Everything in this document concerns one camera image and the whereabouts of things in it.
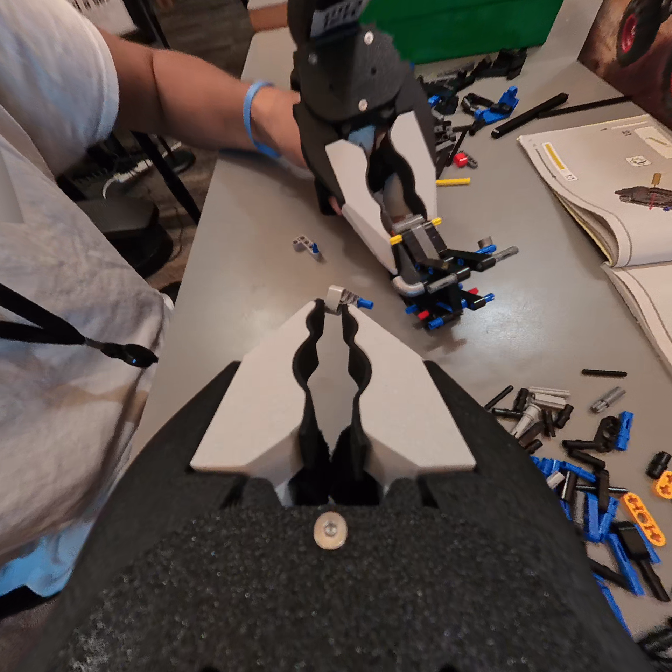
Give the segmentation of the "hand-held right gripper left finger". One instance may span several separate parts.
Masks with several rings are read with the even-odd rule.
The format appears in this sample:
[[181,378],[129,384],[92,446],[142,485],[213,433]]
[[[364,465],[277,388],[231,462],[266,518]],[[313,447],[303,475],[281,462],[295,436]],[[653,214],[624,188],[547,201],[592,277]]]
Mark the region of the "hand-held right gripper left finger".
[[322,300],[307,303],[240,362],[190,467],[287,484],[322,499],[322,433],[308,387],[319,365]]

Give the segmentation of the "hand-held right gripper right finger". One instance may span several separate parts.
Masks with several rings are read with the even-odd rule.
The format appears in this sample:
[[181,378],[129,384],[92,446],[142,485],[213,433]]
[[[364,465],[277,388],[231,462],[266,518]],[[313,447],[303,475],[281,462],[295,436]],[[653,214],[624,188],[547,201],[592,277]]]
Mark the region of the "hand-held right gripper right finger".
[[341,324],[357,391],[340,444],[340,496],[379,497],[399,478],[474,471],[423,357],[356,307],[342,310]]

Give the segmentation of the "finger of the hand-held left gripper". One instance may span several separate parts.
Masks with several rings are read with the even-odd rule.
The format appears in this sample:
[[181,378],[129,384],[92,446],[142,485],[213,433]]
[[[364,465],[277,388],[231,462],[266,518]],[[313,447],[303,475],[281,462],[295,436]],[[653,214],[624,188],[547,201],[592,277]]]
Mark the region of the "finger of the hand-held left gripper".
[[425,142],[421,125],[413,111],[401,113],[390,130],[394,154],[399,156],[398,171],[407,206],[427,220],[438,216],[437,187],[433,147]]
[[391,236],[382,223],[381,206],[368,186],[368,159],[364,150],[339,139],[327,145],[325,151],[344,199],[343,216],[387,271],[397,274]]

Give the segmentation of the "partly built lego model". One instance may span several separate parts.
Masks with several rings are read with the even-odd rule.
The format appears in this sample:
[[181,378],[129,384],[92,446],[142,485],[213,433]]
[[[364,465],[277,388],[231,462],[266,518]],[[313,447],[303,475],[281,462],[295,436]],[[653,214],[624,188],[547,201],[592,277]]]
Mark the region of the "partly built lego model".
[[396,264],[392,285],[405,303],[405,312],[415,315],[427,331],[492,302],[494,294],[482,296],[475,288],[465,289],[464,282],[519,252],[516,246],[498,250],[490,239],[482,240],[477,251],[449,248],[438,230],[440,223],[440,218],[429,221],[421,215],[409,216],[393,225],[390,239]]

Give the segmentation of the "person's left forearm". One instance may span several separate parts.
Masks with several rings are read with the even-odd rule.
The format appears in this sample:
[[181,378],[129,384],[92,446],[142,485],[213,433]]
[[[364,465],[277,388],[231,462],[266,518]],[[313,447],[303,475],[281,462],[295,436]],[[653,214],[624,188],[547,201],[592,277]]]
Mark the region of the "person's left forearm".
[[249,135],[243,106],[249,87],[194,56],[151,48],[100,34],[112,56],[118,81],[117,122],[126,130],[165,134],[209,149],[250,148],[269,140],[279,149],[258,108],[250,115]]

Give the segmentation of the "pile of large lego parts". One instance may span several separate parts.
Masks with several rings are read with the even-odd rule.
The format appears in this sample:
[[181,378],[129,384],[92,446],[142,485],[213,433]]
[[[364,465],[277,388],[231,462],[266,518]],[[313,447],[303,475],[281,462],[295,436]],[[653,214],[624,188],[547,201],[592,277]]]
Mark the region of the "pile of large lego parts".
[[434,119],[436,177],[456,160],[467,135],[473,136],[485,126],[507,119],[519,102],[515,86],[496,101],[468,89],[483,79],[512,81],[521,74],[526,60],[527,48],[503,49],[495,58],[485,56],[477,63],[467,63],[434,78],[416,76]]

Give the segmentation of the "long black lego beam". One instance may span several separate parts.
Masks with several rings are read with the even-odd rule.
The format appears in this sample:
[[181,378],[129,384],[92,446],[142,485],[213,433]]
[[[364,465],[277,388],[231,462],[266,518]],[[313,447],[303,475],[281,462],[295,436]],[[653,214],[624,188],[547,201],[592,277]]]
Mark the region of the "long black lego beam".
[[521,128],[525,124],[532,122],[533,120],[538,119],[540,116],[547,112],[555,110],[560,105],[563,105],[568,100],[568,94],[563,92],[559,93],[550,99],[532,107],[531,109],[517,115],[514,118],[511,118],[507,122],[501,124],[491,132],[492,139],[499,139],[509,134],[510,132]]

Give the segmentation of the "lego instruction booklet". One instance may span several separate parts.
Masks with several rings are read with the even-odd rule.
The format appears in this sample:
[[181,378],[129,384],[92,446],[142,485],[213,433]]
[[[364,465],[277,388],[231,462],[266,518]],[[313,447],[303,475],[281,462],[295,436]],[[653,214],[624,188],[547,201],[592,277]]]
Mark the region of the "lego instruction booklet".
[[643,114],[517,141],[670,371],[671,130]]

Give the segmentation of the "pile of small lego pieces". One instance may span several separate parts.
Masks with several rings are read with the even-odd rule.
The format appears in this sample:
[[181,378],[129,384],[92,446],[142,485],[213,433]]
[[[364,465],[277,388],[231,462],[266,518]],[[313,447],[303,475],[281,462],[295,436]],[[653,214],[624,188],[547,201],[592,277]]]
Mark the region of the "pile of small lego pieces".
[[488,399],[531,458],[578,534],[598,589],[626,632],[650,626],[671,647],[671,531],[651,499],[671,502],[671,449],[636,455],[640,417],[623,383],[591,401],[578,434],[579,398],[567,389],[512,384]]

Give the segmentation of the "lego set box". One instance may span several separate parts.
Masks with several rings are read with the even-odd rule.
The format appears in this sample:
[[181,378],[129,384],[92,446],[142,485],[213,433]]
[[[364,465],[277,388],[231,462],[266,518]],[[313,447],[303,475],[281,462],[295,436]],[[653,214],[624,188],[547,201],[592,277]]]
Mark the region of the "lego set box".
[[603,1],[577,61],[671,128],[670,1]]

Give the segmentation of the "person's left hand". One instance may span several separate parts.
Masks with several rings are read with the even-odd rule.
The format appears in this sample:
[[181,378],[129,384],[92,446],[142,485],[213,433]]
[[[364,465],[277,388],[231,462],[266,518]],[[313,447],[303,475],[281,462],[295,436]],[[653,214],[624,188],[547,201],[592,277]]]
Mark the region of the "person's left hand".
[[301,169],[308,166],[302,152],[300,132],[294,117],[294,106],[300,94],[275,87],[259,90],[252,105],[252,116],[259,139],[283,158]]

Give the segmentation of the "blue wristband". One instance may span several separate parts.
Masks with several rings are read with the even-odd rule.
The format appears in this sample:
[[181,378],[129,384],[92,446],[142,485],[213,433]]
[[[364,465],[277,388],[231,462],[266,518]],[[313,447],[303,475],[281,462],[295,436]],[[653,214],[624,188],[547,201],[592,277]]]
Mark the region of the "blue wristband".
[[272,136],[255,117],[255,105],[261,92],[273,89],[274,85],[266,80],[256,80],[248,86],[243,100],[243,125],[251,147],[259,154],[279,161],[281,152]]

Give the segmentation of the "green storage bin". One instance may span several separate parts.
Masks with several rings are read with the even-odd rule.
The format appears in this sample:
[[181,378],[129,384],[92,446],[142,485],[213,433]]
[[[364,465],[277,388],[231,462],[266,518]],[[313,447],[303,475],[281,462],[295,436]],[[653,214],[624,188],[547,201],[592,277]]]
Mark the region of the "green storage bin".
[[359,21],[389,34],[403,59],[426,64],[540,46],[562,1],[370,1]]

